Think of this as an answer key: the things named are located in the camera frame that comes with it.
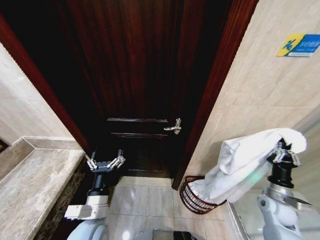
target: door panel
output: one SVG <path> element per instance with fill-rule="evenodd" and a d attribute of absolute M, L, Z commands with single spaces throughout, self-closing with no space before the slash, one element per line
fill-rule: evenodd
<path fill-rule="evenodd" d="M 67 0 L 108 118 L 168 117 L 174 2 Z"/>

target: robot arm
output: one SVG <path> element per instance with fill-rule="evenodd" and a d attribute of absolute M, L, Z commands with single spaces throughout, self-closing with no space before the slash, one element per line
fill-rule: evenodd
<path fill-rule="evenodd" d="M 300 166 L 300 162 L 290 149 L 291 145 L 281 139 L 267 158 L 273 164 L 272 173 L 267 178 L 270 184 L 257 199 L 265 222 L 265 240 L 303 240 L 297 210 L 312 211 L 310 203 L 294 198 L 291 192 L 294 188 L 291 170 Z"/>

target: white towel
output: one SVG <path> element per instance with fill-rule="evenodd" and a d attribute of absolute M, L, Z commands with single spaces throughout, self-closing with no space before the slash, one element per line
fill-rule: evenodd
<path fill-rule="evenodd" d="M 282 138 L 287 145 L 292 144 L 292 152 L 306 150 L 305 137 L 290 128 L 274 128 L 223 141 L 217 165 L 205 179 L 189 183 L 191 190 L 208 203 L 236 202 L 270 169 L 267 156 Z"/>

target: marble countertop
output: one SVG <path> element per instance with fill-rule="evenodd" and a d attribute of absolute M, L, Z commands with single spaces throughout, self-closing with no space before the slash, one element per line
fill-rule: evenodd
<path fill-rule="evenodd" d="M 65 149 L 48 148 L 53 145 L 32 145 L 33 151 L 0 181 L 1 240 L 35 237 L 84 156 L 79 147 L 58 142 Z"/>

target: yellow sign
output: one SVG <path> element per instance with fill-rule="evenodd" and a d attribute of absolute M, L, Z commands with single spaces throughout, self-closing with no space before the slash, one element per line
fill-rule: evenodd
<path fill-rule="evenodd" d="M 310 57 L 320 46 L 320 34 L 290 34 L 276 54 L 278 57 Z"/>
<path fill-rule="evenodd" d="M 300 43 L 304 36 L 305 34 L 303 33 L 290 34 L 285 43 L 282 45 L 281 49 L 276 54 L 277 57 L 282 57 L 290 53 L 291 50 L 293 50 Z"/>

